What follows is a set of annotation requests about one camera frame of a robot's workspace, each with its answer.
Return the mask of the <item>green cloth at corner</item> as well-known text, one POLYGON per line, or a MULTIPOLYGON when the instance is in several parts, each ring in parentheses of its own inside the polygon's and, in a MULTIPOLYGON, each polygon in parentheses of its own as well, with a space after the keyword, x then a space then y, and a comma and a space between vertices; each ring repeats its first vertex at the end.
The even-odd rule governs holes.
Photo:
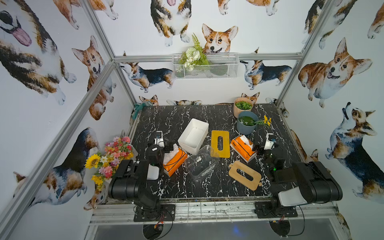
POLYGON ((144 107, 150 107, 150 106, 152 106, 151 102, 142 102, 141 104, 135 104, 135 107, 131 114, 131 119, 134 121, 137 118, 139 112, 142 111, 144 107))

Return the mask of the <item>clear plastic tissue box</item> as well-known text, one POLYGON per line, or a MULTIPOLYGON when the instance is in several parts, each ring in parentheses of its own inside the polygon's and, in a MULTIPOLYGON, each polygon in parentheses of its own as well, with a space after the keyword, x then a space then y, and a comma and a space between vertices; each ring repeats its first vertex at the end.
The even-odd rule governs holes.
POLYGON ((200 182, 215 169, 219 159, 218 151, 209 145, 205 145, 186 159, 185 168, 192 180, 200 182))

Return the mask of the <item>yellow artificial flower sprig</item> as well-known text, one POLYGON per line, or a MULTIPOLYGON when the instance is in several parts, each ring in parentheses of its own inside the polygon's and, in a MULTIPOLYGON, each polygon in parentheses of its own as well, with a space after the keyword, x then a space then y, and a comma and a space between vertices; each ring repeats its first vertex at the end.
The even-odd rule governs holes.
POLYGON ((264 116, 263 119, 256 121, 256 125, 270 127, 272 125, 272 119, 264 116))

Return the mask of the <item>pink plant pot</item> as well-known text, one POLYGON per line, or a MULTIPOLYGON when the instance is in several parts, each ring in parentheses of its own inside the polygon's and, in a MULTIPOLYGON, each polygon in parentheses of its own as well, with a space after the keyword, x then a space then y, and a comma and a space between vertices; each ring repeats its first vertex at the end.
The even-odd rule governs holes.
POLYGON ((239 114, 246 111, 251 111, 254 104, 250 99, 247 98, 237 98, 234 102, 234 116, 235 118, 239 117, 239 114))

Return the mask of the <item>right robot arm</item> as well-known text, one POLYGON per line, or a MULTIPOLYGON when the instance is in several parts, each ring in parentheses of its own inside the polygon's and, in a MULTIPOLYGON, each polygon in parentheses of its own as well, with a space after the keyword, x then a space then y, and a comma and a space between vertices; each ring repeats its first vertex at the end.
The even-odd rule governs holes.
POLYGON ((295 162, 291 167, 283 168, 282 160, 272 150, 260 146, 253 149, 264 157, 273 184, 296 184, 292 189, 273 194, 271 212, 312 203, 325 204, 343 198, 342 188, 322 163, 295 162))

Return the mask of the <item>white flowers with fern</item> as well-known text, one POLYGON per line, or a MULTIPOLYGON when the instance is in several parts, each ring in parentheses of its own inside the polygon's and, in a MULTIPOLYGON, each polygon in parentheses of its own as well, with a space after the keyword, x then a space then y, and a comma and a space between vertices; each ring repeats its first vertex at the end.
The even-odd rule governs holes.
POLYGON ((193 70, 202 70, 203 67, 211 64, 204 54, 198 37, 194 33, 192 34, 192 40, 194 45, 183 52, 179 60, 179 65, 181 65, 184 70, 190 72, 193 70))

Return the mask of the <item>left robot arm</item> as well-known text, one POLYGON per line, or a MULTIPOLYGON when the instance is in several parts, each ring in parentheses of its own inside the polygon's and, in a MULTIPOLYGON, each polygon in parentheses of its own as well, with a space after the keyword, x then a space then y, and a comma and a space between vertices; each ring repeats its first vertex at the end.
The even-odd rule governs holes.
POLYGON ((138 162, 121 161, 108 188, 114 200, 130 200, 144 211, 159 211, 160 200, 149 189, 148 182, 157 181, 164 172, 165 148, 151 145, 146 158, 138 162))

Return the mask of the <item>yellow wooden slotted lid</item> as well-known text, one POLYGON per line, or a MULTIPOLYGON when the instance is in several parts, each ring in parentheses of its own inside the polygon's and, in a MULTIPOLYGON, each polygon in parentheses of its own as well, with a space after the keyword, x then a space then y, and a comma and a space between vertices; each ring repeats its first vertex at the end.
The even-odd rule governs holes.
POLYGON ((211 157, 224 159, 229 159, 231 157, 230 133, 228 131, 212 131, 211 157))

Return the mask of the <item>light wooden slotted lid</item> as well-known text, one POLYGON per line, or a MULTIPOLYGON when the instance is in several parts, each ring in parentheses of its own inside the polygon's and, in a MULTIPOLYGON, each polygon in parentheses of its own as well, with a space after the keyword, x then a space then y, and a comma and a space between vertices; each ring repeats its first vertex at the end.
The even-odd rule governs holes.
POLYGON ((229 176, 251 191, 263 185, 262 175, 240 161, 229 165, 229 176))

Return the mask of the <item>blue-grey plant pot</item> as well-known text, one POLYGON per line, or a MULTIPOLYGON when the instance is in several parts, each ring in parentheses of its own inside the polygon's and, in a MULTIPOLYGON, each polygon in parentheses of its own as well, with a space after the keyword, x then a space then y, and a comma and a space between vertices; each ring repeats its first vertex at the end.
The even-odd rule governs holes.
POLYGON ((249 135, 256 128, 259 117, 248 111, 241 112, 237 120, 237 130, 241 135, 249 135))

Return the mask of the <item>white rectangular tissue box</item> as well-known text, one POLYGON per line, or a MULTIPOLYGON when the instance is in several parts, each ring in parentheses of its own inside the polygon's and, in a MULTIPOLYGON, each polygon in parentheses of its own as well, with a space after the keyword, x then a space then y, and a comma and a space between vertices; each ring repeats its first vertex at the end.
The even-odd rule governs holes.
POLYGON ((191 119, 178 139, 180 147, 189 154, 197 153, 209 130, 209 124, 197 119, 191 119))

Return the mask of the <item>orange tissue pack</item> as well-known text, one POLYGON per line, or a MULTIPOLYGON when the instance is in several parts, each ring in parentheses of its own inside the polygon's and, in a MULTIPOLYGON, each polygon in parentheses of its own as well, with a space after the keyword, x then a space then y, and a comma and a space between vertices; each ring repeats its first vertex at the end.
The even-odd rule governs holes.
POLYGON ((165 153, 163 168, 168 177, 171 177, 179 167, 185 162, 188 154, 177 144, 173 144, 173 149, 165 153))
POLYGON ((247 164, 257 156, 257 151, 253 150, 252 141, 245 135, 239 135, 232 139, 230 146, 247 164))

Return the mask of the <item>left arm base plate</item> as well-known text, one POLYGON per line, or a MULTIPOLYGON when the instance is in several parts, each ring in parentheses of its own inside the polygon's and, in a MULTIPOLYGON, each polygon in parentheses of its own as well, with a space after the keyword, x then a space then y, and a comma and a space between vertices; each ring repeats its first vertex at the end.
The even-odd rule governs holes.
POLYGON ((135 208, 134 222, 173 222, 175 219, 176 205, 160 204, 155 209, 135 208))

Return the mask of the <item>colourful flower bouquet planter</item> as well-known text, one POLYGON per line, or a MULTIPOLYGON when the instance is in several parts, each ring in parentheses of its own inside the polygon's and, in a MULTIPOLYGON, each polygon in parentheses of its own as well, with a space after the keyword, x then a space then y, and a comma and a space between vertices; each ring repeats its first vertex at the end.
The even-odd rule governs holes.
POLYGON ((129 137, 115 137, 111 142, 105 144, 105 154, 93 154, 86 160, 85 168, 95 168, 97 171, 92 175, 92 181, 96 189, 101 191, 106 181, 112 179, 119 165, 124 160, 134 159, 134 148, 129 137))

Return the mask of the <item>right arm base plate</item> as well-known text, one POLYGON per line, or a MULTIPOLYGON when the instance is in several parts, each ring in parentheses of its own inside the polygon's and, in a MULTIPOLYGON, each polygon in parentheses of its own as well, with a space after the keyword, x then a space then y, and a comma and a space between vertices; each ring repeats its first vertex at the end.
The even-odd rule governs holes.
POLYGON ((283 207, 279 203, 272 202, 255 202, 254 212, 259 219, 298 217, 295 207, 283 207))

